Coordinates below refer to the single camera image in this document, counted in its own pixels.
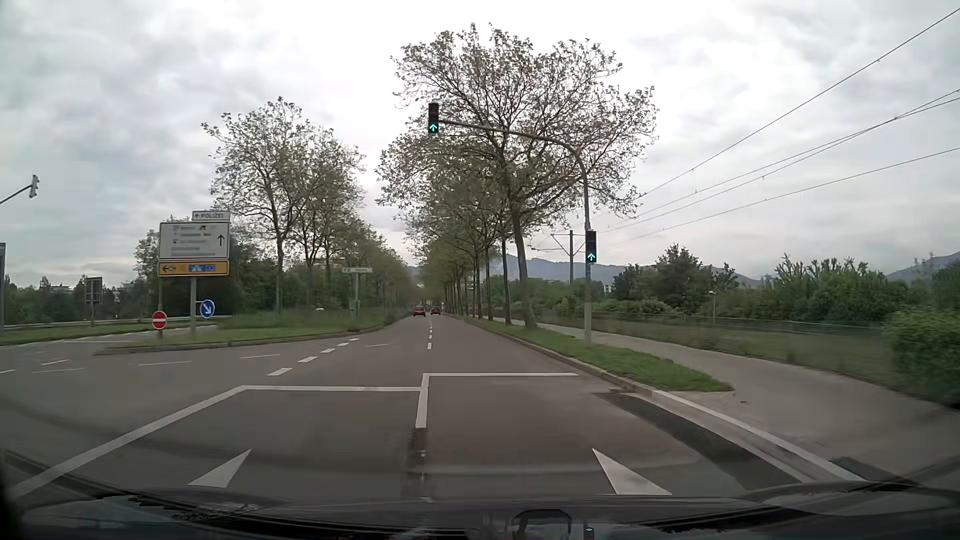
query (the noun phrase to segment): asphalt road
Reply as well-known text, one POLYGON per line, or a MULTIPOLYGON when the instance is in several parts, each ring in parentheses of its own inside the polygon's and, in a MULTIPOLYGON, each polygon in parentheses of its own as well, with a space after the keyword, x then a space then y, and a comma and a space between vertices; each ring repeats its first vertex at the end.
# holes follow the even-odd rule
POLYGON ((683 419, 446 316, 382 331, 94 356, 103 336, 0 349, 4 482, 290 500, 723 496, 795 481, 683 419))

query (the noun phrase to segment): traffic light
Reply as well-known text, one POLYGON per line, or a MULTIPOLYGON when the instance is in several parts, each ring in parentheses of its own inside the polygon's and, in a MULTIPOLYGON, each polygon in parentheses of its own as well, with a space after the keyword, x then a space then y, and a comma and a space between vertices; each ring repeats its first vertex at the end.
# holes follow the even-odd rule
POLYGON ((587 262, 597 261, 597 231, 587 231, 587 262))
POLYGON ((435 135, 440 131, 440 104, 432 102, 428 106, 426 114, 426 131, 435 135))

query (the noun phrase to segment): yellow sign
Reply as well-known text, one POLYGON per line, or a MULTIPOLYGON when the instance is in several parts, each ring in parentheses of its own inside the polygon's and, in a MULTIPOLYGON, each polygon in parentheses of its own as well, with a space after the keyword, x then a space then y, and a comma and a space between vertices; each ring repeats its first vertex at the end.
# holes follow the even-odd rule
POLYGON ((161 276, 228 276, 228 260, 161 261, 157 273, 161 276))

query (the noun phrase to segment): grass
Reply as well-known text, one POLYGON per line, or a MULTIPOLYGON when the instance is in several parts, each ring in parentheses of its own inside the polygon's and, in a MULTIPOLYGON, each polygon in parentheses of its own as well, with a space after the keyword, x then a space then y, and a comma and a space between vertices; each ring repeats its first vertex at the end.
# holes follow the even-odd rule
POLYGON ((117 345, 111 347, 111 349, 323 335, 342 331, 358 331, 382 324, 384 324, 382 312, 362 313, 359 320, 353 320, 348 312, 341 311, 291 310, 278 316, 274 313, 251 313, 234 315, 225 319, 215 331, 197 332, 194 336, 189 333, 179 333, 164 336, 160 341, 145 339, 117 345))
MULTIPOLYGON (((583 321, 575 319, 551 318, 542 322, 583 327, 583 321)), ((593 329, 677 343, 695 349, 828 369, 871 380, 895 390, 912 391, 909 383, 897 372, 893 349, 879 331, 864 331, 857 335, 824 335, 620 319, 593 319, 593 329)))
MULTIPOLYGON (((189 326, 186 323, 171 323, 167 328, 189 326)), ((25 330, 7 330, 0 333, 0 345, 18 345, 34 343, 36 341, 54 341, 57 339, 72 339, 92 335, 110 335, 112 333, 127 333, 128 331, 147 331, 154 327, 149 323, 125 323, 119 325, 82 325, 77 327, 50 327, 25 330)))
POLYGON ((610 345, 597 343, 588 345, 573 336, 546 329, 526 330, 518 325, 508 326, 500 322, 470 320, 660 390, 694 390, 701 392, 733 390, 729 384, 716 380, 706 373, 633 349, 611 347, 610 345))

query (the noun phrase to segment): sidewalk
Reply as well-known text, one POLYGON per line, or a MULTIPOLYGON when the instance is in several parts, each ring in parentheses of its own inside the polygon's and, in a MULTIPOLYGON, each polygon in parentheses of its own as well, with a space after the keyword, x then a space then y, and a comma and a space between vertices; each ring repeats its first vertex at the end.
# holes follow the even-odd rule
MULTIPOLYGON (((539 326, 583 338, 570 327, 539 326)), ((595 343, 650 353, 708 373, 733 392, 674 392, 857 473, 910 476, 960 454, 960 412, 893 390, 771 360, 594 331, 595 343)), ((924 479, 960 489, 960 471, 924 479)))

